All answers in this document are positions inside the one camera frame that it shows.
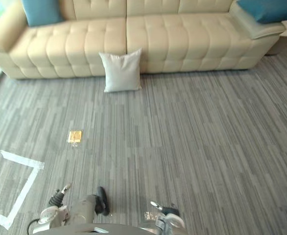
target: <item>sofa backrest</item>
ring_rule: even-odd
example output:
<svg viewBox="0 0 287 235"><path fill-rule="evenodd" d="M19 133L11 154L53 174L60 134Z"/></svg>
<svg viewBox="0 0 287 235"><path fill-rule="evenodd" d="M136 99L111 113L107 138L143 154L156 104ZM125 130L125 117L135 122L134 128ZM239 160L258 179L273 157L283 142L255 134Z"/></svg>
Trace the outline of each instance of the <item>sofa backrest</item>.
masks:
<svg viewBox="0 0 287 235"><path fill-rule="evenodd" d="M66 20L126 17L126 0L59 0Z"/></svg>
<svg viewBox="0 0 287 235"><path fill-rule="evenodd" d="M126 0L127 16L228 12L233 0Z"/></svg>

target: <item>cream leather sofa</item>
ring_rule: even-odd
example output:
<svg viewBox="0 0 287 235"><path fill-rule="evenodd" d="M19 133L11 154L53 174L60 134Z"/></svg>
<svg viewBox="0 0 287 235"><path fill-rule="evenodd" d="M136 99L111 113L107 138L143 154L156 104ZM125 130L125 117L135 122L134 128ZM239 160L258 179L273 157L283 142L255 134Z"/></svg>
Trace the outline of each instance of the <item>cream leather sofa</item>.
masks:
<svg viewBox="0 0 287 235"><path fill-rule="evenodd" d="M17 0L0 18L0 67L11 78L104 75L99 52L143 48L142 73L249 69L285 28L233 0L60 0L66 21L30 28Z"/></svg>

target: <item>white tape marking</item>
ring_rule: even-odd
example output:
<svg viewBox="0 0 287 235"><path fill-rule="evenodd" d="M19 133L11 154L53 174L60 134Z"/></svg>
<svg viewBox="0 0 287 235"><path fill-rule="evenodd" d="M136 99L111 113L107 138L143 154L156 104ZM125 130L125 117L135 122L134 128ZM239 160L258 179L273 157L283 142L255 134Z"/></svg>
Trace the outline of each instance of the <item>white tape marking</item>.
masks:
<svg viewBox="0 0 287 235"><path fill-rule="evenodd" d="M10 214L7 217L7 220L6 220L6 223L4 226L7 230L11 227L15 216L17 215L18 211L20 210L32 184L34 183L34 181L37 177L38 172L39 172L38 168L33 168L31 174L29 175L26 184L24 185L24 187L23 187L20 195L18 196Z"/></svg>
<svg viewBox="0 0 287 235"><path fill-rule="evenodd" d="M43 169L45 167L45 163L42 163L40 161L36 161L36 160L32 160L29 158L24 158L22 156L13 154L13 153L9 153L9 152L5 152L3 150L0 151L1 154L3 155L3 157L5 159L8 159L10 161L22 164L22 165L26 165L26 166L30 166L33 168L31 174L29 175L20 195L17 197L14 206L10 212L10 214L8 215L8 217L5 217L3 215L0 214L0 225L5 227L7 230L9 230L9 228L12 226L13 221L15 219L15 216L17 215L19 209L21 208L31 186L33 185L37 174L39 172L39 170Z"/></svg>
<svg viewBox="0 0 287 235"><path fill-rule="evenodd" d="M39 169L43 169L45 167L45 164L40 161L36 161L33 159L29 159L29 158L24 158L22 156L16 155L14 153L5 152L3 150L0 150L0 153L5 159L8 159L10 161L13 161L13 162L16 162L22 165L27 165L27 166L30 166L33 168L39 168Z"/></svg>

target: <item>striped carpet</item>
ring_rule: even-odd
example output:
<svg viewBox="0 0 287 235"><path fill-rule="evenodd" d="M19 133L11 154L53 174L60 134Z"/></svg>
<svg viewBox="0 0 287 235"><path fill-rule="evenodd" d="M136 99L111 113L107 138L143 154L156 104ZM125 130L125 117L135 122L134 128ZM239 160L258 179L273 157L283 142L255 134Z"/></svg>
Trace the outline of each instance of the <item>striped carpet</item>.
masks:
<svg viewBox="0 0 287 235"><path fill-rule="evenodd" d="M12 227L24 235L55 188L65 204L104 186L112 215L137 226L155 200L181 210L190 235L287 235L287 49L251 70L143 75L141 91L105 80L0 80L0 150L45 163ZM82 142L66 143L70 130ZM29 167L0 155L7 216Z"/></svg>

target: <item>sofa seat cushion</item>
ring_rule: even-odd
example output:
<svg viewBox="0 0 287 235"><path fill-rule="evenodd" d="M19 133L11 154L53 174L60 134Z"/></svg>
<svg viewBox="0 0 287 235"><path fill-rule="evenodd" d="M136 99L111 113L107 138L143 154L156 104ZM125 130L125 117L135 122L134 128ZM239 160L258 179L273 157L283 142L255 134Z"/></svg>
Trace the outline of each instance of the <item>sofa seat cushion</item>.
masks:
<svg viewBox="0 0 287 235"><path fill-rule="evenodd" d="M89 76L105 74L99 52L126 53L125 18L27 27L9 55L22 72L38 70L45 77L49 70L52 77L57 77L66 68L66 74Z"/></svg>
<svg viewBox="0 0 287 235"><path fill-rule="evenodd" d="M229 13L128 17L126 35L128 53L143 48L149 73L232 69L254 43Z"/></svg>

